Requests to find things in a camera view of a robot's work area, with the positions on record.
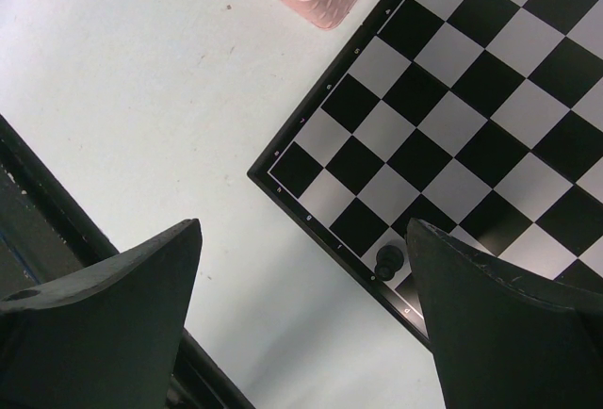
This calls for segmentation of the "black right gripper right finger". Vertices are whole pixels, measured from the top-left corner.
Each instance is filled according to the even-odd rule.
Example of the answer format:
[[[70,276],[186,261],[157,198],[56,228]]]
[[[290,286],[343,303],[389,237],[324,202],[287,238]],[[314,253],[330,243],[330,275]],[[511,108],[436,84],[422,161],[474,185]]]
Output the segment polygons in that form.
[[[601,289],[549,280],[423,220],[406,239],[446,407],[601,407]]]

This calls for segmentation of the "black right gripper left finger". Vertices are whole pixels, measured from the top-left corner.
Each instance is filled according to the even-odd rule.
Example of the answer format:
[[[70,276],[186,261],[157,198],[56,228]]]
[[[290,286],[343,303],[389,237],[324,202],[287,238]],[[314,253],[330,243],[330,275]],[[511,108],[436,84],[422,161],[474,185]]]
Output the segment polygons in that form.
[[[3,299],[2,407],[163,407],[201,248],[184,220]]]

